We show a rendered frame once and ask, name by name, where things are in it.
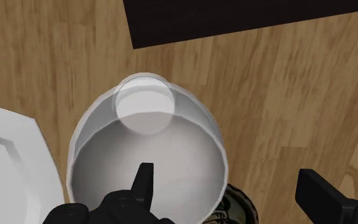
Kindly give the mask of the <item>white plate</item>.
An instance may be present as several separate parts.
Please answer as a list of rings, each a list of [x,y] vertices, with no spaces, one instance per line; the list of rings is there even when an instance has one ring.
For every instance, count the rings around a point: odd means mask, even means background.
[[[0,108],[0,224],[42,224],[63,203],[59,173],[37,121]]]

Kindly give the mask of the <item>dark patterned bowl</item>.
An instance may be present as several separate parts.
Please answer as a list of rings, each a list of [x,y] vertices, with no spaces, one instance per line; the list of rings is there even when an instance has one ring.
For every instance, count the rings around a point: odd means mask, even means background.
[[[259,218],[251,199],[228,184],[221,202],[202,224],[259,224]]]

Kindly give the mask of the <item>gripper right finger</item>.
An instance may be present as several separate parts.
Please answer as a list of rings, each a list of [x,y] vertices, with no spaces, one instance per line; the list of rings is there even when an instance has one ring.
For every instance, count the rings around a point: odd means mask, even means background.
[[[344,196],[313,169],[300,169],[295,200],[313,224],[358,224],[358,200]]]

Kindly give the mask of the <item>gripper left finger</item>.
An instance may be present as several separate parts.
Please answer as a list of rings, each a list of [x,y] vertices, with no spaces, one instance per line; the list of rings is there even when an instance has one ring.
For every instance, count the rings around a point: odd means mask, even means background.
[[[154,164],[142,163],[131,189],[107,194],[98,208],[84,204],[62,204],[52,209],[43,224],[175,224],[157,218],[151,211]]]

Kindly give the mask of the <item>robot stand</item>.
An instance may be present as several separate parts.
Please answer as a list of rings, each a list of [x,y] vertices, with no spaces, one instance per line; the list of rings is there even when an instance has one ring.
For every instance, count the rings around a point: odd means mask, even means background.
[[[133,48],[358,11],[358,0],[123,0]]]

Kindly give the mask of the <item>white cup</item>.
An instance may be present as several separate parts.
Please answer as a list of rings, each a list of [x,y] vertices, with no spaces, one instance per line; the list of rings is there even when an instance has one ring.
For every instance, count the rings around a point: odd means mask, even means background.
[[[129,189],[143,162],[154,165],[151,212],[175,224],[203,224],[223,198],[228,161],[221,131],[188,90],[154,73],[135,73],[102,94],[69,144],[71,202],[95,209]]]

